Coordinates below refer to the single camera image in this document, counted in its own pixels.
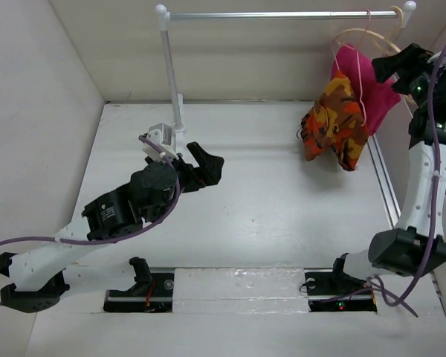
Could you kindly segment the pink wire hanger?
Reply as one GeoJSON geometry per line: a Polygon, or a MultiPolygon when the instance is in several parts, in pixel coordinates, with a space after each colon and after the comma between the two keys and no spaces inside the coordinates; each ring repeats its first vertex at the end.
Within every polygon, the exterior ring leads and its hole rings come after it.
{"type": "Polygon", "coordinates": [[[360,87],[360,95],[359,95],[359,103],[361,105],[361,114],[363,115],[363,123],[362,126],[366,125],[366,120],[367,120],[367,115],[366,115],[366,107],[363,101],[363,82],[362,82],[362,74],[361,74],[361,61],[360,61],[360,49],[361,46],[363,44],[363,41],[365,40],[365,37],[367,35],[367,31],[369,30],[369,25],[371,22],[371,11],[366,9],[366,15],[367,15],[367,22],[366,22],[366,26],[364,29],[361,30],[361,32],[363,33],[360,37],[360,40],[357,44],[356,47],[354,47],[353,45],[347,45],[345,42],[340,42],[339,41],[339,37],[345,33],[345,32],[351,32],[354,31],[355,28],[353,29],[348,29],[348,30],[343,30],[341,31],[338,35],[336,35],[332,40],[331,40],[331,44],[330,44],[330,48],[334,57],[334,62],[336,65],[337,70],[340,70],[340,65],[339,62],[337,60],[337,54],[334,50],[334,43],[338,44],[340,47],[345,47],[345,48],[350,48],[355,52],[355,56],[356,56],[356,65],[357,65],[357,71],[358,71],[358,84],[360,87]]]}

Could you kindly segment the orange camouflage trousers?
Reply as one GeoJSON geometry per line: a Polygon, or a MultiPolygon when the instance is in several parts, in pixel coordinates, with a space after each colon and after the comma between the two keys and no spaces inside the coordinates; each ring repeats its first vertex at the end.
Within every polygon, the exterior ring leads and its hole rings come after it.
{"type": "Polygon", "coordinates": [[[307,161],[331,151],[345,171],[353,171],[369,130],[349,78],[340,70],[334,75],[302,117],[300,137],[307,161]]]}

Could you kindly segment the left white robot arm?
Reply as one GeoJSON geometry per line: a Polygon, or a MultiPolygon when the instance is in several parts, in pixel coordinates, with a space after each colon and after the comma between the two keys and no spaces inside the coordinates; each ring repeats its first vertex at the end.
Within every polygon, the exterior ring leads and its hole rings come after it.
{"type": "Polygon", "coordinates": [[[211,155],[198,143],[187,149],[192,165],[179,154],[143,138],[153,153],[146,166],[130,176],[128,183],[88,203],[81,213],[89,231],[82,239],[71,238],[63,228],[55,237],[37,237],[42,246],[23,254],[0,254],[0,274],[10,284],[0,290],[0,306],[37,313],[73,295],[115,290],[131,296],[151,295],[154,279],[144,258],[132,257],[105,268],[79,265],[79,259],[100,248],[112,247],[150,231],[175,209],[183,193],[217,185],[224,159],[211,155]]]}

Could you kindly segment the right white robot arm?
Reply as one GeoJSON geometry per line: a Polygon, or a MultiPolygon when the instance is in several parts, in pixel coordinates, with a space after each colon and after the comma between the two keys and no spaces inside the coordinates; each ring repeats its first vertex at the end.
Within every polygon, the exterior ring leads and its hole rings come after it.
{"type": "Polygon", "coordinates": [[[367,250],[337,258],[329,286],[358,289],[381,274],[420,278],[446,262],[442,211],[446,191],[446,49],[432,54],[417,44],[372,61],[375,79],[398,79],[392,89],[413,97],[409,125],[410,176],[395,227],[377,233],[367,250]]]}

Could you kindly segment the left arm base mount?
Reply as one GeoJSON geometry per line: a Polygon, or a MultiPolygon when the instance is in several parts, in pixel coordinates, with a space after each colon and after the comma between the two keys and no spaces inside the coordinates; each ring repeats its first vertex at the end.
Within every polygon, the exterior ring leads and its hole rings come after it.
{"type": "Polygon", "coordinates": [[[126,290],[108,290],[103,311],[109,313],[168,313],[172,311],[174,268],[150,268],[144,258],[133,257],[135,283],[126,290]]]}

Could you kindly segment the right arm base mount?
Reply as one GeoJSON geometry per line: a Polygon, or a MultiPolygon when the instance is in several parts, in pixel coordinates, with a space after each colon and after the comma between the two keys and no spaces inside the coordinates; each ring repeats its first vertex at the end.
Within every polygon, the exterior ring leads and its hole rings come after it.
{"type": "Polygon", "coordinates": [[[363,280],[336,275],[331,268],[307,268],[300,292],[310,312],[377,312],[371,288],[363,280]]]}

